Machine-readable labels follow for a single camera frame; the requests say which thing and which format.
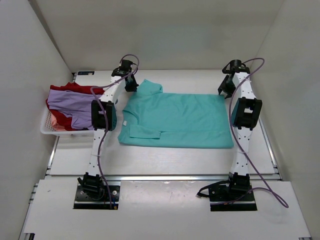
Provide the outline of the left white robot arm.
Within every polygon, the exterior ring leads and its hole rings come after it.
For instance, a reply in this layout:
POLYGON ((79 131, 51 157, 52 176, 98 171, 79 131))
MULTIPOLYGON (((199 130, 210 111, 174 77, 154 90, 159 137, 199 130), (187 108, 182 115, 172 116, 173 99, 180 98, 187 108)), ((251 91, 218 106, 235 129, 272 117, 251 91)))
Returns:
POLYGON ((107 85, 101 86, 104 93, 98 97, 93 86, 90 91, 93 95, 91 102, 91 124, 93 126, 93 144, 87 172, 78 178, 82 191, 95 201, 104 200, 114 204, 114 197, 108 181, 102 170, 103 147, 108 142, 110 133, 117 126, 116 101, 123 91, 136 92, 138 83, 135 74, 139 69, 140 61, 133 62, 125 57, 119 61, 107 85))

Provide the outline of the teal t shirt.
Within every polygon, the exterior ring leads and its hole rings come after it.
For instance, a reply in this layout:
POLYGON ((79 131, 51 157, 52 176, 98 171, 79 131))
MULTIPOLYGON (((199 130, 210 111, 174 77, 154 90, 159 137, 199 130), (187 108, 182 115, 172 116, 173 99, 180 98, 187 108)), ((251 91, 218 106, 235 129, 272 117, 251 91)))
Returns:
POLYGON ((231 149, 225 99, 217 94, 167 93, 145 79, 123 111, 122 145, 231 149))

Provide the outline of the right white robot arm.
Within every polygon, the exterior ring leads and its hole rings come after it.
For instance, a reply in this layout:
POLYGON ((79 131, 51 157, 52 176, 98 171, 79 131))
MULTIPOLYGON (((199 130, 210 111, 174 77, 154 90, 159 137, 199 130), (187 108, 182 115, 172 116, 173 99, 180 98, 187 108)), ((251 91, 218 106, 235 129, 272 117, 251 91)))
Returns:
POLYGON ((226 99, 230 98, 229 123, 236 143, 228 183, 224 187, 224 195, 231 201, 245 195, 251 187, 247 155, 262 101, 255 96, 250 82, 250 69, 241 60, 231 60, 222 69, 222 73, 226 76, 218 87, 218 93, 223 93, 226 99))

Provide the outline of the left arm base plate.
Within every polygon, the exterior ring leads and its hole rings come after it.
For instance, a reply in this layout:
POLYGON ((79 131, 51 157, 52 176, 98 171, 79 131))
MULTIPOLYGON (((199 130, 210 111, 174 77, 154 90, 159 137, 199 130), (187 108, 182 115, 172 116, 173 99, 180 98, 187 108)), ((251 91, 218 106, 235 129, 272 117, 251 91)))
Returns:
POLYGON ((108 194, 107 187, 104 186, 104 189, 98 195, 84 191, 83 188, 78 185, 73 209, 76 210, 118 210, 119 200, 121 193, 120 185, 110 185, 110 196, 108 194))

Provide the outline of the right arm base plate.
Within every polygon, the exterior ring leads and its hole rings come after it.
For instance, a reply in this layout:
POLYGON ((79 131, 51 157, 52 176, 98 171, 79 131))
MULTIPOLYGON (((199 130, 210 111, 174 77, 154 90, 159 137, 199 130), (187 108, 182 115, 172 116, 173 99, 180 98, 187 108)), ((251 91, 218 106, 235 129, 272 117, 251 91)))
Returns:
POLYGON ((258 210, 252 192, 229 193, 226 183, 212 183, 202 187, 198 198, 209 198, 211 212, 254 212, 258 210))

